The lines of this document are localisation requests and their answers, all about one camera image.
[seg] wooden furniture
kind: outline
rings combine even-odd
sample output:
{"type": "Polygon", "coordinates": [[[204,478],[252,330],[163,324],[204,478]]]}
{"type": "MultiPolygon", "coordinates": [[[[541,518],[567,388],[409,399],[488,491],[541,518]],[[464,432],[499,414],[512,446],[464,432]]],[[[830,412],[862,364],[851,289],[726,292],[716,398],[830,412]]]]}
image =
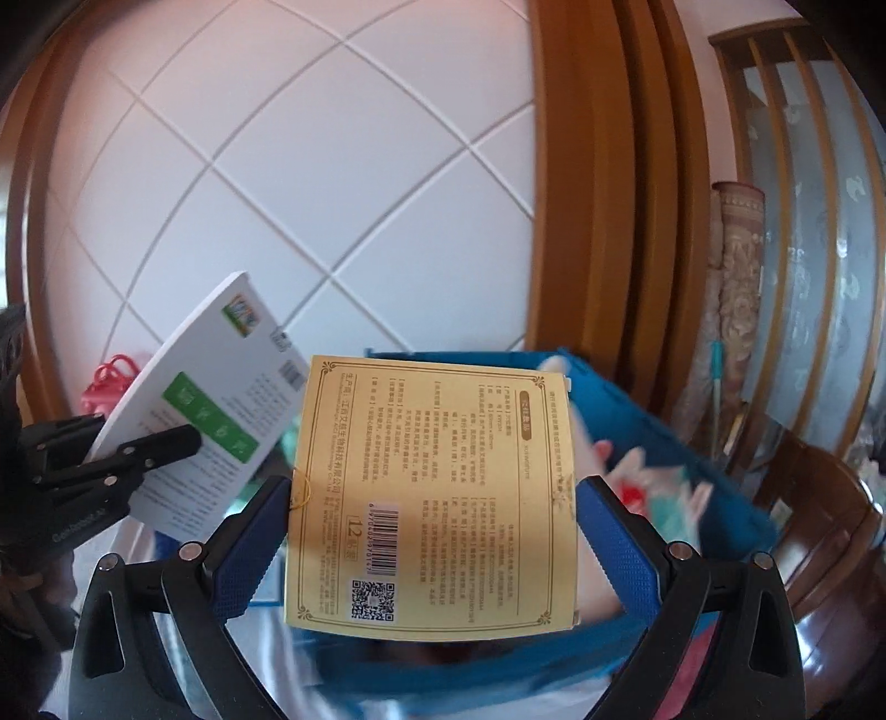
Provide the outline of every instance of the wooden furniture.
{"type": "Polygon", "coordinates": [[[667,418],[701,322],[710,171],[673,0],[533,0],[528,349],[566,347],[667,418]]]}
{"type": "MultiPolygon", "coordinates": [[[[866,258],[883,258],[886,256],[886,201],[882,198],[886,189],[883,187],[871,119],[849,71],[825,42],[821,32],[801,18],[739,27],[714,35],[710,41],[717,52],[727,90],[736,138],[739,180],[760,186],[766,192],[767,209],[773,211],[770,216],[778,218],[778,222],[773,222],[768,228],[778,242],[777,262],[768,260],[769,269],[775,270],[778,282],[764,290],[771,297],[773,310],[770,317],[773,320],[768,322],[768,326],[766,323],[760,326],[761,335],[755,352],[761,355],[761,365],[752,388],[748,433],[739,439],[737,455],[746,458],[752,452],[758,440],[755,433],[758,433],[760,423],[765,423],[762,416],[776,414],[780,415],[780,422],[789,423],[792,432],[842,457],[858,433],[874,382],[877,353],[886,321],[886,265],[875,262],[871,266],[870,276],[859,274],[860,282],[870,285],[873,292],[866,295],[859,307],[851,312],[858,317],[868,317],[865,313],[870,313],[870,326],[863,331],[860,326],[847,325],[847,310],[838,301],[842,297],[841,283],[845,282],[841,266],[843,262],[848,262],[843,256],[845,254],[840,256],[842,260],[838,258],[839,236],[847,232],[846,229],[840,230],[838,222],[841,214],[847,212],[847,196],[840,189],[840,172],[847,172],[840,169],[845,168],[846,155],[842,151],[841,157],[838,157],[841,145],[833,137],[833,119],[841,114],[854,122],[864,159],[850,175],[858,172],[863,182],[872,188],[870,208],[866,212],[870,212],[874,228],[867,233],[856,232],[867,245],[863,247],[857,244],[852,252],[866,258]],[[816,71],[816,66],[823,65],[833,65],[836,69],[850,107],[826,106],[827,85],[823,84],[816,71]],[[785,79],[790,74],[784,72],[785,68],[790,68],[797,77],[792,93],[790,83],[785,79]],[[749,78],[755,78],[756,82],[750,82],[749,78]],[[808,113],[808,122],[814,128],[814,135],[807,135],[804,144],[797,142],[796,131],[791,130],[785,113],[781,111],[788,107],[788,94],[795,97],[792,103],[797,103],[808,113]],[[751,135],[756,138],[754,142],[750,141],[751,135]],[[764,142],[767,137],[772,139],[771,147],[764,142]],[[772,154],[769,160],[776,172],[768,170],[766,162],[761,161],[767,152],[772,154]],[[811,152],[820,157],[819,175],[810,174],[809,166],[803,163],[804,156],[811,152]],[[804,203],[806,196],[797,191],[801,185],[807,188],[820,186],[820,199],[806,200],[804,203]],[[790,254],[795,251],[793,238],[803,234],[797,228],[801,218],[802,223],[806,223],[805,218],[817,213],[820,213],[818,222],[821,223],[822,248],[807,248],[804,252],[819,255],[820,270],[812,271],[811,282],[821,287],[821,294],[820,301],[815,302],[816,306],[804,306],[797,304],[797,281],[792,279],[794,271],[791,269],[795,263],[790,254]],[[809,318],[806,331],[814,338],[814,351],[808,358],[808,364],[804,361],[805,376],[798,381],[796,411],[779,412],[773,409],[770,400],[771,396],[779,394],[776,392],[776,378],[785,377],[785,363],[790,362],[786,360],[784,349],[790,343],[792,329],[796,328],[791,324],[794,316],[809,318]],[[830,349],[834,347],[835,336],[831,328],[837,324],[850,327],[855,336],[867,333],[867,344],[861,346],[863,352],[856,350],[854,354],[840,359],[840,368],[852,375],[858,374],[859,384],[854,389],[854,396],[841,399],[836,404],[831,401],[834,429],[823,435],[820,430],[816,433],[813,429],[813,418],[817,414],[820,416],[823,391],[828,384],[833,385],[835,358],[830,349]]],[[[835,102],[832,94],[828,102],[835,102]]],[[[809,262],[808,267],[816,266],[809,262]]],[[[782,385],[781,405],[784,404],[783,390],[782,385]]]]}
{"type": "Polygon", "coordinates": [[[872,550],[845,583],[797,623],[806,715],[842,702],[841,717],[878,717],[886,681],[886,565],[872,550]]]}
{"type": "Polygon", "coordinates": [[[27,305],[21,386],[34,422],[72,415],[52,346],[43,228],[62,108],[95,34],[141,0],[90,0],[52,35],[22,76],[0,128],[0,208],[5,210],[6,288],[27,305]]]}
{"type": "Polygon", "coordinates": [[[781,501],[792,514],[773,556],[798,621],[833,593],[867,556],[882,521],[856,474],[786,432],[754,505],[781,501]]]}

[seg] pink wall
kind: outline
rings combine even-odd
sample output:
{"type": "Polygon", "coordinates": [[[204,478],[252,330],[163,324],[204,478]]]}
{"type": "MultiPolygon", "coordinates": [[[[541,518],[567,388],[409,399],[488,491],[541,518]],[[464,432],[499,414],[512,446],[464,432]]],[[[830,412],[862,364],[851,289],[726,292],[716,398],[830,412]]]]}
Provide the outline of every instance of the pink wall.
{"type": "Polygon", "coordinates": [[[732,135],[732,120],[726,99],[726,87],[720,74],[719,63],[714,49],[708,42],[698,5],[719,0],[674,0],[683,31],[696,63],[698,85],[702,92],[704,124],[708,136],[708,156],[711,163],[711,182],[736,180],[735,145],[732,135]]]}
{"type": "Polygon", "coordinates": [[[704,33],[716,35],[733,27],[753,25],[799,13],[784,0],[694,0],[704,33]]]}

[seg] blue rubber grip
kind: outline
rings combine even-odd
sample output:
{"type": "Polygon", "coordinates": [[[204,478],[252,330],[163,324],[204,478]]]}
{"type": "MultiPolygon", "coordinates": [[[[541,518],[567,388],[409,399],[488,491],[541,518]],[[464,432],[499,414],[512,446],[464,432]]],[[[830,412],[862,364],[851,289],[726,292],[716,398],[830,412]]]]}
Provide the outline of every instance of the blue rubber grip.
{"type": "Polygon", "coordinates": [[[281,482],[213,573],[212,609],[219,622],[246,612],[286,537],[289,495],[290,483],[281,482]]]}
{"type": "Polygon", "coordinates": [[[576,486],[575,501],[579,527],[621,604],[628,614],[651,624],[661,609],[656,570],[590,482],[576,486]]]}

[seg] barcode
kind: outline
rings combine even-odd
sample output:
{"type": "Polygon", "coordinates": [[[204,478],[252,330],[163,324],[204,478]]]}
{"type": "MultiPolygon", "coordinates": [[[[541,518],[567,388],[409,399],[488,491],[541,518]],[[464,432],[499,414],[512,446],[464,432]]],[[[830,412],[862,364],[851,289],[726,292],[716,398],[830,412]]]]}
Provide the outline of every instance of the barcode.
{"type": "Polygon", "coordinates": [[[280,375],[296,392],[301,390],[301,386],[305,384],[305,376],[299,372],[299,368],[295,366],[292,360],[287,360],[283,363],[283,367],[280,368],[280,375]]]}
{"type": "Polygon", "coordinates": [[[271,331],[271,342],[273,342],[276,345],[276,348],[282,353],[292,347],[292,340],[290,340],[289,336],[279,327],[276,327],[271,331]]]}
{"type": "Polygon", "coordinates": [[[397,575],[397,534],[400,511],[369,503],[366,530],[366,574],[397,575]]]}

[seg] qr code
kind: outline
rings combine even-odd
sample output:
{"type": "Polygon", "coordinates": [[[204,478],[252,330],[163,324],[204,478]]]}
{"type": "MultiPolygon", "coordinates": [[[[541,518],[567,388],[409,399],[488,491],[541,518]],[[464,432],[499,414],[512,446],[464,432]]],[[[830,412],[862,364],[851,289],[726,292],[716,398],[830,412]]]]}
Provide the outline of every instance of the qr code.
{"type": "Polygon", "coordinates": [[[305,376],[299,372],[299,368],[295,366],[292,360],[287,360],[280,368],[280,377],[289,383],[290,387],[299,392],[301,386],[305,384],[305,376]]]}
{"type": "Polygon", "coordinates": [[[351,581],[351,620],[393,622],[396,609],[394,583],[351,581]]]}

